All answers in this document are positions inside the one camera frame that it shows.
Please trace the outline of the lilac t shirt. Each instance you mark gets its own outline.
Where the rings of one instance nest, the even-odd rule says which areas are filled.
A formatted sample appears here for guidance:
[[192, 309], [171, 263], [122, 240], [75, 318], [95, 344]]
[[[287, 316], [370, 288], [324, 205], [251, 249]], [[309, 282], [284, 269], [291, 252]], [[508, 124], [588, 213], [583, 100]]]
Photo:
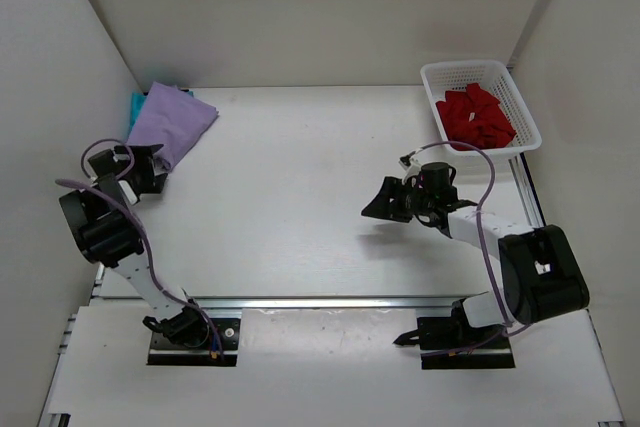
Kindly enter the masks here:
[[162, 145], [154, 154], [159, 167], [171, 172], [213, 125], [219, 111], [191, 91], [154, 82], [146, 95], [131, 97], [131, 146]]

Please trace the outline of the teal t shirt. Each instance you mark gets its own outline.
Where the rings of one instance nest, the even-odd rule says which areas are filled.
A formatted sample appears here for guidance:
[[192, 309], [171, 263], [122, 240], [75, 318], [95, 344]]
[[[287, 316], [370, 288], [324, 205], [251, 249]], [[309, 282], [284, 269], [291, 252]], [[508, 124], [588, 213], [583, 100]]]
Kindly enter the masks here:
[[[136, 122], [148, 97], [151, 97], [150, 111], [143, 115], [140, 127], [136, 127]], [[175, 133], [188, 129], [187, 126], [179, 126], [181, 122], [179, 117], [186, 113], [185, 107], [194, 103], [192, 91], [170, 87], [160, 89], [159, 86], [156, 86], [146, 95], [133, 94], [131, 97], [128, 142], [132, 143], [135, 139], [151, 138], [160, 134]]]

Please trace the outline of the red t shirt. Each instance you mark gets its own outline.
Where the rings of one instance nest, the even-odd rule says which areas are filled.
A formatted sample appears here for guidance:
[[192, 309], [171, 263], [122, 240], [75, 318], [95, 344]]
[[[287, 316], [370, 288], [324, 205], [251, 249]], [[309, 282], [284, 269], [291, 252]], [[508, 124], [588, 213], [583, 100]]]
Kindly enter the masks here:
[[464, 91], [446, 91], [436, 109], [451, 141], [487, 150], [505, 148], [516, 136], [499, 99], [478, 83], [468, 84]]

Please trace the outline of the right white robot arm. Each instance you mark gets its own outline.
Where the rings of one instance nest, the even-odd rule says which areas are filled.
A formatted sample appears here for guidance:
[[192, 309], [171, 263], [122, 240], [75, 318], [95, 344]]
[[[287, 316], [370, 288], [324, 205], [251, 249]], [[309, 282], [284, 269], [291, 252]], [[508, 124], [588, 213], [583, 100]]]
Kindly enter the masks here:
[[588, 287], [564, 231], [532, 227], [487, 213], [462, 199], [456, 170], [446, 162], [404, 162], [402, 178], [387, 177], [362, 216], [417, 221], [445, 237], [478, 248], [491, 288], [459, 302], [449, 334], [460, 346], [480, 340], [486, 327], [529, 326], [586, 308]]

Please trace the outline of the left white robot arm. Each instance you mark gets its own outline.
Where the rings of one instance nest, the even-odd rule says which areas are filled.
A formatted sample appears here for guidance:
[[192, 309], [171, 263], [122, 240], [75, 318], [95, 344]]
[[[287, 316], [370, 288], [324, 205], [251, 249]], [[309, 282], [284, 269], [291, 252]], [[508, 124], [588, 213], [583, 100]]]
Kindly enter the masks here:
[[80, 165], [90, 183], [59, 180], [70, 190], [59, 204], [82, 256], [117, 273], [149, 304], [153, 315], [144, 324], [155, 332], [175, 327], [186, 346], [198, 347], [208, 339], [210, 324], [197, 304], [163, 285], [146, 231], [132, 211], [143, 195], [159, 195], [164, 189], [167, 175], [155, 166], [161, 148], [116, 141], [95, 154], [86, 149]]

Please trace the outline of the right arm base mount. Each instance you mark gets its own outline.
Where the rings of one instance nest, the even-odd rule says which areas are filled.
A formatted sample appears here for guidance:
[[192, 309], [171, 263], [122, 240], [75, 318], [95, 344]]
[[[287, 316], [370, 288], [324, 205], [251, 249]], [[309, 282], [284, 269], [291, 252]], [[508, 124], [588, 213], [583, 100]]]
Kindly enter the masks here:
[[400, 334], [397, 347], [418, 347], [422, 370], [492, 370], [515, 368], [504, 327], [472, 327], [462, 301], [453, 303], [448, 317], [418, 317], [414, 330]]

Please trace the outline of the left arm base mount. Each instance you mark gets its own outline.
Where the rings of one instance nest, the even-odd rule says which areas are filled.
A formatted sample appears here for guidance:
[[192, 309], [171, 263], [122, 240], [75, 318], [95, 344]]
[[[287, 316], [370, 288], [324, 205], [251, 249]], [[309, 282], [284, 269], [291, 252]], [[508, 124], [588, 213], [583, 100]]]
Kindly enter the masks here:
[[151, 331], [147, 364], [150, 366], [235, 367], [241, 334], [240, 317], [214, 316], [205, 321], [193, 309], [171, 319], [145, 316]]

